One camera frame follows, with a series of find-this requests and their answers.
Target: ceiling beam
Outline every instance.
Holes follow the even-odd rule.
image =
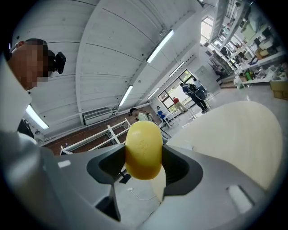
[[[78,54],[77,54],[77,61],[76,61],[76,73],[75,73],[75,87],[76,87],[76,101],[77,107],[79,112],[79,117],[81,124],[84,125],[83,117],[82,117],[82,107],[81,107],[81,94],[80,94],[80,75],[81,75],[81,66],[82,66],[82,59],[85,51],[85,45],[87,43],[87,39],[89,34],[93,28],[94,23],[97,20],[97,16],[101,12],[102,8],[105,6],[107,0],[100,0],[99,3],[95,6],[90,18],[85,26],[84,32],[81,37]]]
[[[197,44],[197,42],[195,40],[193,40],[192,42],[190,42],[190,44],[188,46],[186,46],[186,48],[184,50],[182,50],[182,52],[178,55],[177,59],[180,60],[184,57],[184,55],[190,50],[192,49],[192,47]],[[139,105],[142,100],[144,100],[147,96],[149,96],[150,92],[153,90],[153,88],[161,81],[161,79],[168,74],[171,69],[174,67],[174,65],[177,64],[177,61],[174,60],[170,63],[170,65],[162,72],[162,74],[160,74],[157,79],[153,82],[153,84],[149,87],[149,89],[144,93],[144,95],[141,97],[141,101],[137,103],[137,105]]]

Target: white table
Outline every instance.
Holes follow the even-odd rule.
[[[281,127],[275,115],[256,102],[233,102],[218,107],[176,133],[167,145],[225,160],[269,190],[283,154]],[[165,170],[151,180],[162,200]]]
[[[176,115],[176,117],[180,120],[180,118],[178,117],[178,115],[176,114],[176,112],[177,112],[177,110],[176,110],[176,111],[173,111],[173,112],[170,112],[170,113],[166,114],[166,116],[163,118],[169,128],[171,128],[171,126],[169,125],[168,120],[170,120],[170,121],[174,124],[174,122],[172,121],[172,119],[173,119],[175,116],[172,116],[172,118],[171,118],[171,117],[170,117],[171,115],[173,115],[173,114]]]

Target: white railing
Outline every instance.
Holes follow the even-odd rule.
[[[123,127],[124,130],[116,135],[114,133],[114,130],[117,129],[117,128],[120,128],[120,127]],[[109,142],[112,142],[113,140],[115,140],[115,142],[117,144],[124,144],[125,141],[120,143],[120,141],[118,140],[118,137],[121,136],[122,134],[128,132],[130,127],[131,127],[131,125],[130,125],[129,121],[126,118],[125,118],[124,121],[122,121],[122,122],[120,122],[120,123],[118,123],[118,124],[116,124],[116,125],[114,125],[112,127],[110,127],[110,125],[107,125],[107,129],[105,129],[105,130],[103,130],[103,131],[101,131],[99,133],[96,133],[96,134],[92,135],[91,137],[85,138],[84,140],[81,140],[81,141],[79,141],[79,142],[77,142],[77,143],[75,143],[73,145],[67,146],[66,148],[63,148],[63,146],[61,146],[60,155],[61,154],[73,154],[73,152],[72,152],[73,150],[75,150],[75,149],[77,149],[77,148],[79,148],[79,147],[81,147],[83,145],[86,145],[89,142],[94,141],[94,140],[96,140],[99,137],[102,137],[102,136],[108,135],[108,134],[109,134],[109,136],[111,138],[109,138],[108,140],[102,142],[101,144],[93,147],[92,149],[90,149],[88,151],[98,149],[98,148],[104,146],[105,144],[107,144]]]

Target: cable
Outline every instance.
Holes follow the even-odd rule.
[[[133,194],[138,198],[138,200],[146,200],[146,201],[148,201],[148,200],[151,200],[151,199],[153,199],[154,197],[156,197],[156,196],[153,196],[153,197],[150,198],[150,199],[140,199],[133,191],[131,191],[131,193],[133,193]]]

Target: window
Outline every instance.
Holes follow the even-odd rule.
[[[168,97],[168,94],[164,91],[161,93],[161,95],[158,97],[160,101],[164,101]]]
[[[204,40],[208,41],[210,39],[212,27],[213,27],[213,20],[211,18],[207,17],[201,22],[201,38],[200,38],[201,44],[205,43]]]
[[[192,75],[192,74],[191,74],[188,70],[186,70],[183,74],[181,74],[181,75],[179,76],[179,78],[180,78],[183,82],[185,82],[191,75]]]
[[[200,37],[200,44],[203,45],[203,44],[205,44],[207,41],[208,41],[208,40],[201,35],[201,37]]]
[[[208,47],[211,51],[215,50],[214,46],[212,46],[212,45],[208,45],[207,47]]]
[[[170,111],[176,111],[178,108],[173,103],[173,98],[176,97],[179,101],[185,105],[189,101],[191,101],[191,97],[187,96],[183,93],[182,87],[180,86],[181,83],[193,83],[193,75],[188,71],[185,70],[174,82],[172,82],[163,93],[158,96],[160,101],[164,104],[164,106]]]
[[[222,43],[221,43],[219,40],[216,40],[216,41],[214,42],[214,44],[215,44],[215,46],[218,47],[219,49],[220,49],[220,47],[221,47],[221,45],[222,45]]]
[[[211,18],[209,18],[209,17],[205,18],[205,19],[203,20],[203,22],[206,22],[206,23],[209,24],[210,26],[213,26],[213,23],[214,23],[214,21],[213,21]]]

